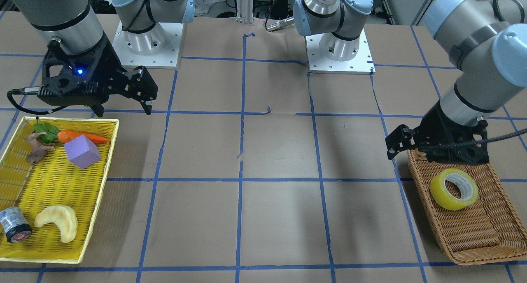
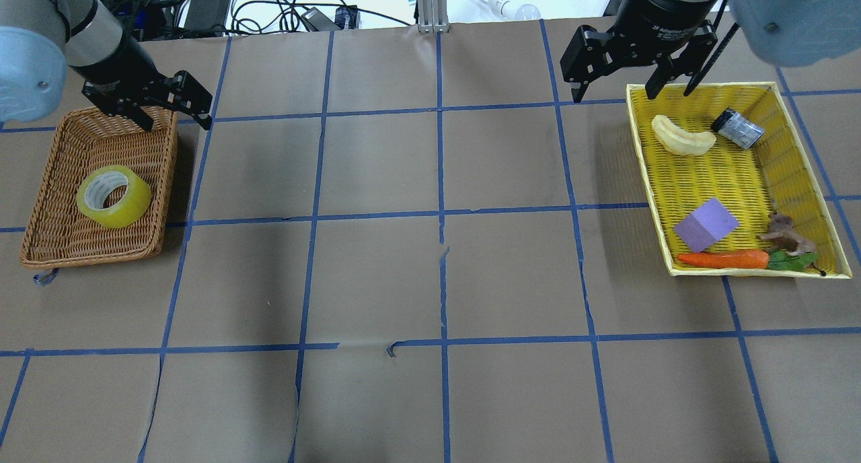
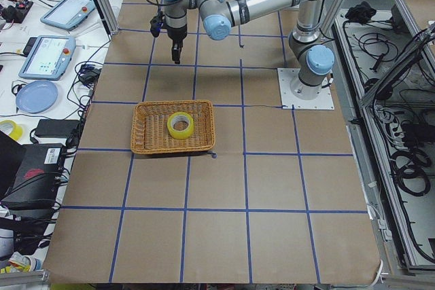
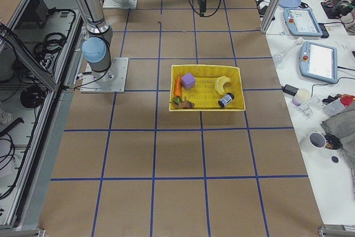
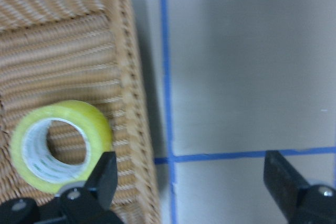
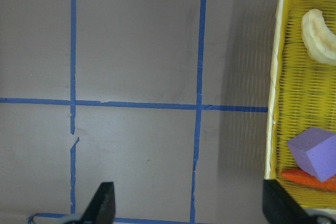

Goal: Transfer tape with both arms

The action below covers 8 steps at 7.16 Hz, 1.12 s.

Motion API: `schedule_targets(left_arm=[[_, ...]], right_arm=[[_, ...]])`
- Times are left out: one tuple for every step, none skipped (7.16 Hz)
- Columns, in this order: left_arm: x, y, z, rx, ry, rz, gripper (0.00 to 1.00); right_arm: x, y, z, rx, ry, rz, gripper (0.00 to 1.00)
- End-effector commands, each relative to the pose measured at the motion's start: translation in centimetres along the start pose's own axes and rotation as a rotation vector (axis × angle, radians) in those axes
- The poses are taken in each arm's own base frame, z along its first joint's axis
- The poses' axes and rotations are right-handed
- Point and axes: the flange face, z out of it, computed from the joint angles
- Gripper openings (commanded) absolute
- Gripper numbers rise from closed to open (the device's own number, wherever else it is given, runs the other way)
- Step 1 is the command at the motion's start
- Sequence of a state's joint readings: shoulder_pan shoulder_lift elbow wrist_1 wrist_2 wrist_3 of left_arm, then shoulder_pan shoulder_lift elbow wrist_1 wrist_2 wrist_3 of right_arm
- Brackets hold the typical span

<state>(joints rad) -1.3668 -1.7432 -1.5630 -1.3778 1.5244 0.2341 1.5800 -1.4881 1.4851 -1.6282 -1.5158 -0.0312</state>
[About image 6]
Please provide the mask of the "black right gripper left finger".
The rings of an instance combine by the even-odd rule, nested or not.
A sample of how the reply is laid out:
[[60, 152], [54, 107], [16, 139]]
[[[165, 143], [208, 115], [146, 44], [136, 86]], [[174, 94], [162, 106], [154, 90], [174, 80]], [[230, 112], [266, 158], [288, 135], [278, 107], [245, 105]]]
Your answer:
[[80, 223], [112, 224], [116, 216], [113, 182], [103, 182], [80, 218]]

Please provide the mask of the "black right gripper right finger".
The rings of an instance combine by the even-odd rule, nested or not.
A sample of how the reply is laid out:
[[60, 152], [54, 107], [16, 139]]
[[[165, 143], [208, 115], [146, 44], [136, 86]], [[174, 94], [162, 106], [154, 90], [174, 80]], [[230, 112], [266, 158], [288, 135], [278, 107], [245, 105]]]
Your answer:
[[277, 180], [264, 179], [262, 186], [262, 210], [268, 223], [315, 223], [315, 218], [308, 215]]

